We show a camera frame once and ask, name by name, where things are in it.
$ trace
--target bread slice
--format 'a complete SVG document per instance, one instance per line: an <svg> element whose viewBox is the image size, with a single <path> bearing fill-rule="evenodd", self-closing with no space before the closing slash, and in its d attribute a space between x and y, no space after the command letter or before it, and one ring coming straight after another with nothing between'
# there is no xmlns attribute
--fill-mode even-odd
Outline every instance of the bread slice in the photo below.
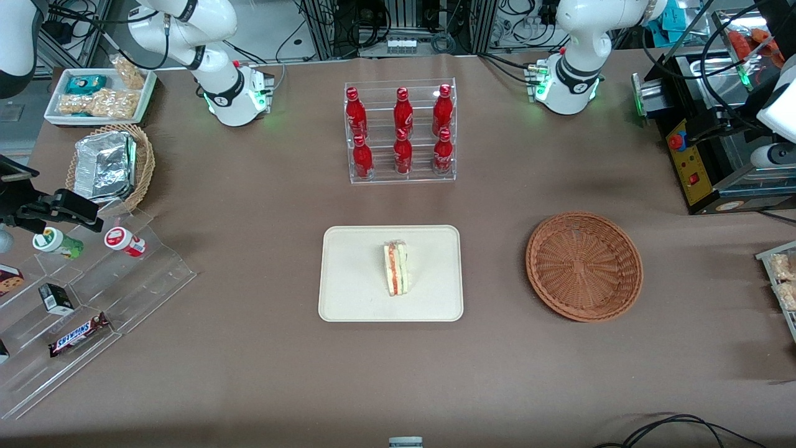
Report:
<svg viewBox="0 0 796 448"><path fill-rule="evenodd" d="M387 290L390 296L409 292L406 243L393 241L384 245L384 270L387 273Z"/></svg>

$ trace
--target round wicker basket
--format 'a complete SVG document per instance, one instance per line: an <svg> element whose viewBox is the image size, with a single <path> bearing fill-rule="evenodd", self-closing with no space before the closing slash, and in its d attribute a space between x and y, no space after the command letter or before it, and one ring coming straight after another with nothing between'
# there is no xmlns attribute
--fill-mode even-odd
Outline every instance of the round wicker basket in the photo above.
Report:
<svg viewBox="0 0 796 448"><path fill-rule="evenodd" d="M133 210L146 195L149 184L152 180L154 171L154 152L152 144L146 137L144 131L134 124L109 124L96 129L91 135L101 134L109 131L127 131L135 139L135 190L124 200L124 206L128 210ZM66 175L66 187L71 190L75 186L75 167L77 166L77 152L72 156L72 163L69 164L69 173ZM102 210L100 217L114 214L114 210Z"/></svg>
<svg viewBox="0 0 796 448"><path fill-rule="evenodd" d="M644 278L630 237L602 216L579 211L557 214L533 231L525 269L545 304L580 322L621 316Z"/></svg>

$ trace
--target table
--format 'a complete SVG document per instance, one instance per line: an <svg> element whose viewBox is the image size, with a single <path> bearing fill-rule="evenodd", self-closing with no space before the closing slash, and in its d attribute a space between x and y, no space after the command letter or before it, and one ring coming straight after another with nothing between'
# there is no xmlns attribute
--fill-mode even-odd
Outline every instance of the table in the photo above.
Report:
<svg viewBox="0 0 796 448"><path fill-rule="evenodd" d="M630 74L649 67L615 52L588 108L557 116L476 57L292 65L273 113L243 128L207 113L189 73L161 73L142 208L199 276L0 422L4 446L378 447L411 434L429 448L593 446L656 412L793 446L794 341L754 254L794 232L759 214L686 215L666 148L634 116ZM459 88L456 182L349 185L343 84L428 77ZM87 133L44 125L38 187L63 184ZM606 216L638 246L645 282L625 316L578 324L535 297L525 244L566 210ZM461 320L318 317L324 231L387 224L458 227ZM15 234L9 260L27 250ZM658 440L695 437L710 441L678 427Z"/></svg>

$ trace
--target red bottle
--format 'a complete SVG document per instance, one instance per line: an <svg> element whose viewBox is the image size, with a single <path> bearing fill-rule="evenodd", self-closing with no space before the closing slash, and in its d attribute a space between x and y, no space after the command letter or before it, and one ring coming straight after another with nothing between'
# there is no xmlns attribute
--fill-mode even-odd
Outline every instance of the red bottle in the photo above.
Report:
<svg viewBox="0 0 796 448"><path fill-rule="evenodd" d="M400 175L407 175L412 170L412 144L409 143L409 134L406 129L396 129L396 142L392 145L396 154L396 171Z"/></svg>
<svg viewBox="0 0 796 448"><path fill-rule="evenodd" d="M446 175L451 170L451 157L453 157L453 144L451 143L451 130L439 130L439 141L434 145L434 162L431 168L437 175Z"/></svg>
<svg viewBox="0 0 796 448"><path fill-rule="evenodd" d="M368 117L365 115L365 106L359 100L359 92L356 87L349 87L345 90L345 116L348 118L351 132L368 136Z"/></svg>
<svg viewBox="0 0 796 448"><path fill-rule="evenodd" d="M373 153L365 144L365 136L356 134L353 137L353 165L357 170L357 177L364 180L373 179L376 170L373 169Z"/></svg>
<svg viewBox="0 0 796 448"><path fill-rule="evenodd" d="M431 132L439 137L439 129L450 127L451 117L453 116L453 101L451 101L451 85L442 84L439 86L439 98L434 104L434 122L431 125Z"/></svg>
<svg viewBox="0 0 796 448"><path fill-rule="evenodd" d="M405 87L399 87L396 94L398 102L393 110L396 121L396 129L406 129L408 136L412 134L412 105L409 104L409 91Z"/></svg>

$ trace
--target yellow panel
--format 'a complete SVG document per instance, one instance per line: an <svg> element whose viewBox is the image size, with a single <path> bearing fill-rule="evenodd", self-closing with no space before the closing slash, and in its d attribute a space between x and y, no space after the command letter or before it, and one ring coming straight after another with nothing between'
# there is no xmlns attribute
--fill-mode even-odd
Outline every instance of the yellow panel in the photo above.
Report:
<svg viewBox="0 0 796 448"><path fill-rule="evenodd" d="M682 120L667 136L666 144L669 144L669 139L679 132L685 132L685 120ZM689 201L689 205L696 204L700 199L713 191L713 185L708 179L708 172L704 169L702 158L699 156L699 151L696 147L689 146L684 151L676 151L671 147L669 150L672 152L672 160L674 167L677 169L677 175L680 177L680 184L683 186L685 197ZM698 176L698 179L693 185L691 178L693 175Z"/></svg>

